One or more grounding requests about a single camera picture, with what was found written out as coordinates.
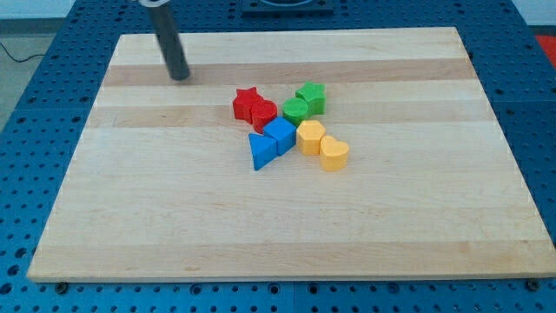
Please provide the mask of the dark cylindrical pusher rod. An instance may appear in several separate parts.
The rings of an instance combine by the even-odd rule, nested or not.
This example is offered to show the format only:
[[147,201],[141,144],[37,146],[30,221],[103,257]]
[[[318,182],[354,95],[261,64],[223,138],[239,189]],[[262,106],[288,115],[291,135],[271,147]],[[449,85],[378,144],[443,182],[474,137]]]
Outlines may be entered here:
[[190,75],[182,42],[169,0],[147,0],[146,7],[153,24],[169,76],[183,81]]

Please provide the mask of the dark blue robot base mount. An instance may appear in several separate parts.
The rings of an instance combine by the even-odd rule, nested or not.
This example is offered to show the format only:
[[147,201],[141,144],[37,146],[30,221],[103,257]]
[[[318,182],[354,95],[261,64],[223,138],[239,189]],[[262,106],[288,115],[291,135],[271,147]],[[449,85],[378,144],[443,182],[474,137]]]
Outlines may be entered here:
[[240,0],[239,7],[243,17],[265,14],[299,14],[334,12],[333,0]]

